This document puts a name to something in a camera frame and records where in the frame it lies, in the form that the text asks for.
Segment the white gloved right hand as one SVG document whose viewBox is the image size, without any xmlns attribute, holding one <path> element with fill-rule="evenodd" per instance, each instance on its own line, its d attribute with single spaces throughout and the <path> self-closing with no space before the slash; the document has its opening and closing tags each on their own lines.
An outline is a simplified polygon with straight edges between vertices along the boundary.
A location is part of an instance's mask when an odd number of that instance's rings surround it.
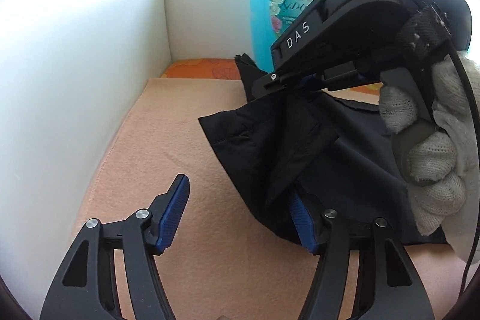
<svg viewBox="0 0 480 320">
<path fill-rule="evenodd" d="M 465 91 L 450 58 L 432 67 L 438 125 L 418 141 L 403 141 L 398 164 L 408 184 L 416 229 L 423 236 L 442 229 L 464 262 L 479 262 L 472 246 L 479 216 L 479 156 Z"/>
</svg>

